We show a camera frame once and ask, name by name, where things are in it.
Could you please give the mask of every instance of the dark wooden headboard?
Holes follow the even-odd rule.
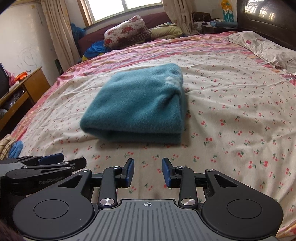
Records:
[[[237,0],[238,31],[254,31],[296,51],[296,0]]]

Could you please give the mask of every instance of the white pillow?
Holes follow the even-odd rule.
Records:
[[[250,50],[273,66],[285,69],[290,74],[296,74],[296,52],[284,48],[253,31],[243,31],[231,34],[226,39]]]

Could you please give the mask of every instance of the pink plastic bag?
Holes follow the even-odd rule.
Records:
[[[9,77],[9,86],[13,86],[15,84],[15,74],[11,74],[10,72],[8,72],[7,70],[5,70],[6,73],[8,74]]]

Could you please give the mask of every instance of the teal blanket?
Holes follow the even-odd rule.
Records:
[[[80,127],[110,142],[179,144],[186,97],[176,64],[114,74],[84,113]]]

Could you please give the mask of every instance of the computer monitor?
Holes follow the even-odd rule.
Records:
[[[0,63],[0,99],[9,91],[9,77]]]

